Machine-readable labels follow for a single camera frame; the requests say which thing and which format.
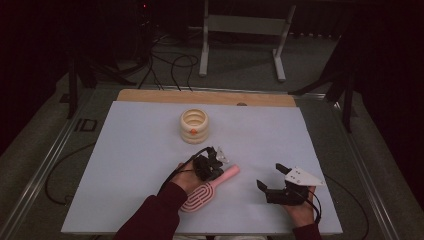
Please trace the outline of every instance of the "sleeve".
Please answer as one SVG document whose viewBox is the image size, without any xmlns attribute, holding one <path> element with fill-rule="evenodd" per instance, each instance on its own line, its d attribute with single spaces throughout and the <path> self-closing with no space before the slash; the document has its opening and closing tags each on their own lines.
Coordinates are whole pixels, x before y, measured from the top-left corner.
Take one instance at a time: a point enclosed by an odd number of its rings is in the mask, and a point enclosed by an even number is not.
<svg viewBox="0 0 424 240">
<path fill-rule="evenodd" d="M 185 191 L 173 182 L 157 195 L 146 198 L 137 212 L 118 230 L 114 240 L 170 240 L 178 227 L 178 210 L 187 200 Z"/>
<path fill-rule="evenodd" d="M 293 229 L 296 240 L 321 240 L 318 224 L 310 224 Z"/>
</svg>

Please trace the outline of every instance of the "hand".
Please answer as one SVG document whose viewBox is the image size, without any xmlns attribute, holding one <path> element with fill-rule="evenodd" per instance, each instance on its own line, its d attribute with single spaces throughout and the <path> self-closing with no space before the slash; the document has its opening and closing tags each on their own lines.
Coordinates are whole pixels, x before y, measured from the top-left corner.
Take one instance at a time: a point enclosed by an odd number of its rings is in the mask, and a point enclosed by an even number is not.
<svg viewBox="0 0 424 240">
<path fill-rule="evenodd" d="M 312 202 L 313 200 L 313 194 L 315 192 L 316 187 L 309 187 L 309 201 Z M 287 211 L 287 213 L 290 215 L 294 225 L 296 227 L 303 227 L 309 224 L 314 223 L 314 209 L 313 207 L 307 203 L 303 202 L 301 205 L 297 206 L 287 206 L 287 205 L 281 205 L 283 208 Z"/>
<path fill-rule="evenodd" d="M 190 161 L 183 169 L 180 170 L 180 173 L 177 173 L 177 175 L 171 179 L 171 182 L 180 186 L 187 195 L 192 193 L 200 185 L 204 184 L 204 182 L 197 177 L 193 169 L 193 161 Z"/>
</svg>

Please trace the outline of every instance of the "white stand leg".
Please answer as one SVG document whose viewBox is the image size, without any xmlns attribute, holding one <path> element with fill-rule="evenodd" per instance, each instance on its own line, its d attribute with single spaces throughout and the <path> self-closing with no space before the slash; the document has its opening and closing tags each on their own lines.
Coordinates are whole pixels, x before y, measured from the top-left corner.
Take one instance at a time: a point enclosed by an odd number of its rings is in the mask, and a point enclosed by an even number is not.
<svg viewBox="0 0 424 240">
<path fill-rule="evenodd" d="M 208 44 L 209 0 L 205 0 L 204 4 L 205 4 L 205 13 L 203 16 L 203 48 L 202 48 L 202 56 L 200 57 L 200 70 L 199 70 L 199 75 L 201 77 L 206 77 L 206 75 L 208 74 L 208 58 L 209 58 L 209 44 Z"/>
<path fill-rule="evenodd" d="M 286 74 L 284 73 L 283 63 L 281 62 L 281 56 L 277 55 L 277 49 L 272 50 L 274 56 L 275 70 L 277 71 L 277 77 L 279 82 L 286 81 Z"/>
<path fill-rule="evenodd" d="M 289 34 L 291 20 L 294 15 L 294 11 L 296 6 L 291 6 L 289 10 L 289 14 L 287 15 L 286 22 L 284 24 L 283 31 L 281 33 L 281 41 L 280 45 L 278 45 L 277 49 L 272 50 L 272 55 L 274 57 L 275 70 L 277 71 L 277 77 L 279 82 L 286 81 L 286 74 L 284 73 L 283 63 L 281 61 L 281 52 L 283 51 L 284 44 L 287 39 L 287 35 Z"/>
<path fill-rule="evenodd" d="M 202 56 L 200 57 L 200 70 L 199 75 L 206 77 L 208 74 L 208 58 L 209 58 L 209 45 L 206 44 L 202 49 Z"/>
</svg>

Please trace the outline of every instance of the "black cable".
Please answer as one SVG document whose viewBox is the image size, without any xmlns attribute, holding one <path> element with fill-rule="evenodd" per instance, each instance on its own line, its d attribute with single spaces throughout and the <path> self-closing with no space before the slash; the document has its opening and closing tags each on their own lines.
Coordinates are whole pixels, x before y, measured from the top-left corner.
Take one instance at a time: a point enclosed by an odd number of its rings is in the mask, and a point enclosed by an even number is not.
<svg viewBox="0 0 424 240">
<path fill-rule="evenodd" d="M 315 193 L 313 193 L 313 192 L 311 192 L 311 191 L 309 191 L 310 193 L 312 193 L 312 195 L 314 195 L 314 197 L 315 197 L 315 199 L 317 200 L 317 202 L 318 202 L 318 205 L 319 205 L 319 212 L 320 212 L 320 214 L 319 214 L 319 220 L 318 220 L 318 222 L 316 222 L 317 220 L 315 219 L 315 222 L 318 224 L 319 223 L 319 221 L 321 221 L 321 217 L 322 217 L 322 207 L 321 207 L 321 201 L 319 200 L 319 198 L 317 197 L 317 195 L 315 195 Z"/>
<path fill-rule="evenodd" d="M 305 198 L 302 194 L 300 194 L 298 191 L 296 191 L 296 190 L 294 190 L 294 189 L 291 189 L 291 188 L 287 188 L 287 190 L 290 190 L 292 193 L 294 193 L 294 194 L 296 194 L 296 195 L 298 195 L 299 197 L 301 197 L 301 198 L 303 198 L 303 200 L 305 200 L 305 202 L 307 202 L 309 205 L 311 205 L 312 206 L 312 208 L 315 210 L 315 212 L 317 213 L 317 216 L 315 217 L 315 223 L 316 224 L 318 224 L 320 221 L 321 221 L 321 210 L 318 210 L 318 208 L 315 206 L 315 204 L 313 203 L 313 202 L 311 202 L 311 201 L 309 201 L 309 199 L 308 198 Z M 318 204 L 319 204 L 319 208 L 321 209 L 321 202 L 318 200 Z"/>
<path fill-rule="evenodd" d="M 149 70 L 148 70 L 148 71 L 147 71 L 147 73 L 144 75 L 144 77 L 143 77 L 143 79 L 141 80 L 141 82 L 138 84 L 137 89 L 140 89 L 140 88 L 141 88 L 141 85 L 143 85 L 144 81 L 146 81 L 146 79 L 147 79 L 147 76 L 149 76 L 150 72 L 151 72 L 151 71 L 152 71 L 152 69 L 153 69 L 153 58 L 152 58 L 152 56 L 151 56 L 151 55 L 149 56 L 149 62 L 148 62 L 148 65 L 149 65 Z"/>
<path fill-rule="evenodd" d="M 344 187 L 341 183 L 339 183 L 338 181 L 336 181 L 334 178 L 332 178 L 332 177 L 330 177 L 330 176 L 328 176 L 327 174 L 325 174 L 324 173 L 324 176 L 326 177 L 326 178 L 328 178 L 328 179 L 330 179 L 331 181 L 333 181 L 334 183 L 336 183 L 340 188 L 342 188 L 343 190 L 345 190 L 352 198 L 353 198 L 353 200 L 355 200 L 355 202 L 358 204 L 358 206 L 361 208 L 361 211 L 362 211 L 362 213 L 364 214 L 364 217 L 365 217 L 365 221 L 366 221 L 366 225 L 367 225 L 367 228 L 366 228 L 366 230 L 365 230 L 365 234 L 364 234 L 364 236 L 362 236 L 362 238 L 361 239 L 365 239 L 367 236 L 368 236 L 368 233 L 369 233 L 369 231 L 370 231 L 370 222 L 369 222 L 369 219 L 368 219 L 368 215 L 367 215 L 367 213 L 365 212 L 365 209 L 364 209 L 364 207 L 362 206 L 362 204 L 359 202 L 359 200 L 353 195 L 353 193 L 351 193 L 346 187 Z"/>
<path fill-rule="evenodd" d="M 190 91 L 193 91 L 193 89 L 190 86 L 190 77 L 191 77 L 191 74 L 193 73 L 193 67 L 199 62 L 199 59 L 196 56 L 187 55 L 187 54 L 178 53 L 178 52 L 154 52 L 154 53 L 168 53 L 168 54 L 179 54 L 179 55 L 181 55 L 181 56 L 178 56 L 177 58 L 175 58 L 173 62 L 170 62 L 170 61 L 163 59 L 163 58 L 152 53 L 153 57 L 155 57 L 155 58 L 157 58 L 157 59 L 159 59 L 159 60 L 161 60 L 165 63 L 171 64 L 171 78 L 172 78 L 172 81 L 174 82 L 174 84 L 177 86 L 178 90 L 180 90 L 180 91 L 181 91 L 181 88 L 180 88 L 177 80 L 175 79 L 174 68 L 175 67 L 181 67 L 181 68 L 189 67 L 190 72 L 187 76 L 186 83 L 187 83 L 187 87 L 190 89 Z M 177 61 L 180 60 L 181 58 L 187 58 L 190 61 L 190 64 L 189 65 L 178 65 Z"/>
<path fill-rule="evenodd" d="M 178 173 L 181 172 L 181 169 L 183 169 L 187 164 L 190 163 L 190 161 L 194 160 L 195 158 L 197 158 L 202 152 L 206 151 L 208 149 L 208 147 L 203 148 L 202 150 L 198 151 L 196 154 L 194 154 L 193 156 L 190 157 L 189 160 L 187 160 L 185 163 L 183 163 L 181 166 L 179 166 L 177 169 L 175 169 L 174 171 L 172 171 L 172 173 L 168 176 L 168 178 L 166 178 L 166 180 L 163 182 L 162 186 L 159 189 L 159 192 L 162 192 L 163 188 L 165 187 L 165 185 L 171 181 L 171 179 L 173 177 L 175 177 L 175 175 L 177 175 Z"/>
<path fill-rule="evenodd" d="M 68 159 L 69 157 L 71 157 L 72 155 L 74 155 L 74 154 L 76 154 L 76 153 L 78 153 L 78 152 L 80 152 L 80 151 L 82 151 L 82 150 L 85 150 L 85 149 L 87 149 L 87 148 L 89 148 L 89 147 L 91 147 L 91 146 L 94 146 L 96 144 L 96 142 L 94 142 L 94 143 L 90 143 L 90 144 L 88 144 L 88 145 L 86 145 L 86 146 L 84 146 L 84 147 L 81 147 L 81 148 L 78 148 L 77 150 L 75 150 L 75 151 L 73 151 L 73 152 L 70 152 L 70 153 L 68 153 L 67 155 L 65 155 L 64 157 L 62 157 L 60 160 L 58 160 L 55 164 L 54 164 L 54 166 L 53 166 L 53 168 L 50 170 L 50 172 L 49 172 L 49 174 L 47 175 L 47 178 L 46 178 L 46 181 L 44 182 L 44 193 L 46 194 L 46 196 L 47 196 L 47 198 L 50 200 L 50 201 L 52 201 L 53 203 L 56 203 L 56 204 L 59 204 L 59 205 L 63 205 L 63 206 L 67 206 L 68 205 L 68 203 L 69 203 L 69 198 L 72 198 L 73 196 L 71 196 L 71 195 L 66 195 L 65 196 L 65 201 L 64 202 L 61 202 L 61 201 L 59 201 L 59 200 L 56 200 L 56 199 L 54 199 L 51 195 L 50 195 L 50 193 L 49 193 L 49 181 L 50 181 L 50 177 L 51 177 L 51 175 L 52 175 L 52 173 L 54 172 L 54 170 L 63 162 L 63 161 L 65 161 L 66 159 Z"/>
</svg>

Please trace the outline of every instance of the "metal frame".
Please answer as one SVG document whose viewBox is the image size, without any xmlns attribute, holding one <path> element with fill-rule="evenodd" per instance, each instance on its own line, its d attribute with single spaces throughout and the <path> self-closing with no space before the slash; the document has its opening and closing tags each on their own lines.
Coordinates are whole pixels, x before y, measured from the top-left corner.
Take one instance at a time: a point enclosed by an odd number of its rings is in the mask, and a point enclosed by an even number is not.
<svg viewBox="0 0 424 240">
<path fill-rule="evenodd" d="M 205 77 L 208 71 L 209 58 L 209 31 L 217 32 L 235 32 L 235 33 L 252 33 L 263 35 L 280 36 L 280 44 L 273 49 L 275 69 L 277 71 L 278 81 L 286 81 L 283 63 L 281 61 L 281 53 L 289 33 L 291 21 L 296 9 L 295 5 L 290 6 L 286 19 L 268 19 L 268 18 L 252 18 L 239 16 L 221 16 L 209 15 L 209 0 L 205 0 L 205 10 L 203 18 L 203 47 L 200 58 L 199 75 Z"/>
</svg>

